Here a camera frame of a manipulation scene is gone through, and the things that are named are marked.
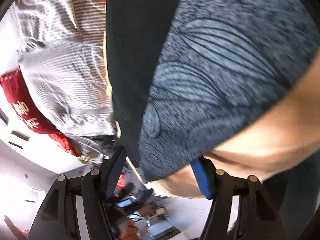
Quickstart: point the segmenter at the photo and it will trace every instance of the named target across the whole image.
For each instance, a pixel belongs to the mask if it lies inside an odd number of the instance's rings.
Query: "skin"
[[[122,231],[120,235],[120,239],[122,240],[140,240],[137,232],[138,228],[134,225],[134,221],[132,219],[129,219],[127,221],[128,228],[124,231]]]
[[[224,162],[226,171],[236,169],[234,175],[244,178],[256,172],[263,180],[317,151],[320,148],[319,80],[320,53],[283,100],[208,154],[212,161],[216,160],[213,163],[218,167],[218,163]]]
[[[4,216],[4,222],[7,224],[10,231],[14,234],[14,236],[17,238],[17,240],[27,240],[28,232],[22,232],[19,228],[17,228],[10,218],[7,216]]]

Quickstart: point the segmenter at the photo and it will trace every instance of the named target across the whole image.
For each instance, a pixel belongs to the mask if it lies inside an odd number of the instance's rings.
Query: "red cloth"
[[[122,190],[125,187],[125,175],[121,173],[120,178],[117,183],[117,189]]]
[[[28,87],[20,70],[0,77],[0,85],[5,97],[16,111],[17,116],[35,133],[49,134],[50,138],[58,142],[67,152],[79,156],[70,146],[66,136],[38,110],[29,94]]]

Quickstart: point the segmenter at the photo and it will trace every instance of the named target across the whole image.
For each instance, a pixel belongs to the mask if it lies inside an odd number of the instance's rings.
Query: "metal rivet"
[[[95,175],[98,175],[100,173],[100,171],[98,169],[94,169],[92,171],[90,171],[90,174],[95,176]]]
[[[249,176],[249,180],[251,180],[252,182],[257,182],[258,181],[258,178],[254,175],[250,175]]]
[[[223,175],[223,174],[224,174],[224,170],[222,170],[222,169],[216,169],[216,173],[217,173],[218,175]]]
[[[60,182],[64,181],[65,179],[66,179],[66,176],[64,176],[64,175],[60,175],[60,176],[57,178],[57,180],[60,181]]]

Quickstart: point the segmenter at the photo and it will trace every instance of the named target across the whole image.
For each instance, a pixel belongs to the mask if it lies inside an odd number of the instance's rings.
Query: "floor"
[[[183,232],[186,239],[199,237],[207,220],[212,201],[207,199],[167,198],[160,202],[167,209],[167,220]],[[239,197],[234,196],[229,221],[230,230],[238,216]]]

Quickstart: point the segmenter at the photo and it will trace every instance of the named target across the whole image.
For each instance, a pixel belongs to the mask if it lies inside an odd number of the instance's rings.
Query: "white wall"
[[[29,161],[0,141],[0,239],[16,240],[3,221],[7,215],[21,228],[30,228],[42,201],[24,201],[28,187],[47,192],[55,173]]]

